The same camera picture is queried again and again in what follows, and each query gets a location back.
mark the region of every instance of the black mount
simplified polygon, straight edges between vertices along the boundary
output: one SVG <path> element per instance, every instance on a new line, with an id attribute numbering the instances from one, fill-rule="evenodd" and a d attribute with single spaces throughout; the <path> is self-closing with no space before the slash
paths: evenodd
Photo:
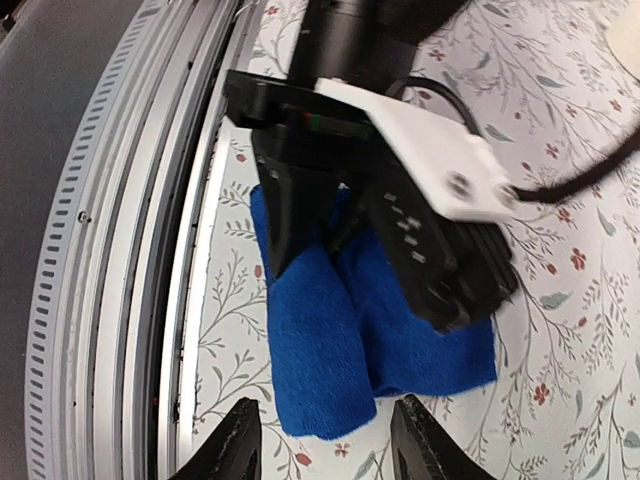
<path id="1" fill-rule="evenodd" d="M 412 1 L 404 4 L 417 8 Z M 448 2 L 448 10 L 441 3 L 433 8 L 442 16 L 464 2 Z M 436 214 L 366 114 L 314 92 L 320 77 L 384 94 L 409 76 L 418 43 L 399 34 L 403 1 L 386 10 L 383 4 L 311 0 L 289 78 L 229 72 L 227 114 L 236 126 L 253 130 L 276 278 L 314 235 L 335 258 L 372 226 L 412 311 L 447 332 L 487 318 L 516 290 L 502 232 Z M 351 197 L 330 225 L 341 184 Z"/>

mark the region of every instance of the bolt head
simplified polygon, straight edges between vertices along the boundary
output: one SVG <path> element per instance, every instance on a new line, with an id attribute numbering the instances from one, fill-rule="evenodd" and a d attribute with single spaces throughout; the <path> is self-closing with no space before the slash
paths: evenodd
<path id="1" fill-rule="evenodd" d="M 469 201 L 472 197 L 471 183 L 464 175 L 452 172 L 447 178 L 447 186 L 451 193 L 460 200 Z"/>

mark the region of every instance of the black cable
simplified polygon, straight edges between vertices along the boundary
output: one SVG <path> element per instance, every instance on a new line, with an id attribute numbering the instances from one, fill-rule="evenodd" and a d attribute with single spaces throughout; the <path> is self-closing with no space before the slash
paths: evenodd
<path id="1" fill-rule="evenodd" d="M 466 104 L 449 87 L 429 78 L 408 77 L 396 81 L 387 90 L 387 96 L 401 99 L 404 89 L 407 87 L 425 88 L 440 95 L 462 117 L 462 121 L 474 135 L 482 136 L 478 123 Z M 617 170 L 634 153 L 640 151 L 640 125 L 625 142 L 618 147 L 605 160 L 593 165 L 588 170 L 576 177 L 565 180 L 559 185 L 541 187 L 535 190 L 513 188 L 514 193 L 521 202 L 527 203 L 560 203 L 568 197 L 585 190 L 601 182 L 605 177 Z"/>
<path id="2" fill-rule="evenodd" d="M 578 174 L 576 177 L 565 180 L 563 183 L 553 187 L 541 187 L 536 190 L 514 188 L 513 190 L 518 197 L 518 200 L 521 202 L 545 204 L 559 203 L 564 199 L 572 197 L 582 190 L 601 182 L 608 175 L 621 167 L 633 153 L 639 150 L 640 126 L 636 128 L 635 132 L 606 159 L 596 163 L 588 170 Z"/>
<path id="3" fill-rule="evenodd" d="M 446 85 L 437 82 L 436 80 L 432 80 L 430 78 L 422 78 L 422 77 L 407 77 L 396 82 L 389 87 L 387 90 L 387 97 L 392 97 L 400 100 L 402 98 L 402 93 L 405 88 L 425 88 L 427 90 L 431 90 L 433 93 L 440 95 L 447 102 L 451 104 L 451 106 L 458 112 L 460 117 L 462 117 L 462 121 L 473 135 L 482 136 L 480 132 L 480 127 L 478 126 L 478 122 L 474 118 L 471 110 L 467 107 L 467 105 L 462 101 L 462 99 L 454 93 Z"/>

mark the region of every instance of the white table surface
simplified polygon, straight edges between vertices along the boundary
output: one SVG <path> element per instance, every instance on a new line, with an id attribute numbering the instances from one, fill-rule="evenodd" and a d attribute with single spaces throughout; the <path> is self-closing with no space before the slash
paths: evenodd
<path id="1" fill-rule="evenodd" d="M 304 6 L 269 5 L 252 71 L 284 75 Z M 586 2 L 474 1 L 424 45 L 415 70 L 457 89 L 520 185 L 575 173 L 640 117 L 640 87 L 613 60 Z M 427 93 L 411 101 L 445 112 Z M 250 396 L 263 410 L 263 478 L 390 480 L 392 399 L 337 442 L 279 428 L 246 134 L 236 133 L 234 149 L 212 238 L 194 447 Z M 496 478 L 640 479 L 639 189 L 632 161 L 566 205 L 525 208 L 504 226 L 523 288 L 495 320 L 499 380 L 424 399 Z"/>

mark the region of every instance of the dark gray surface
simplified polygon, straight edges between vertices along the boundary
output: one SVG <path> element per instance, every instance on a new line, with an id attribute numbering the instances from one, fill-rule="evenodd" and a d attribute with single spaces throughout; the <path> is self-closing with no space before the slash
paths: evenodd
<path id="1" fill-rule="evenodd" d="M 141 0 L 30 0 L 0 44 L 0 479 L 27 478 L 24 352 L 40 244 L 67 151 Z"/>

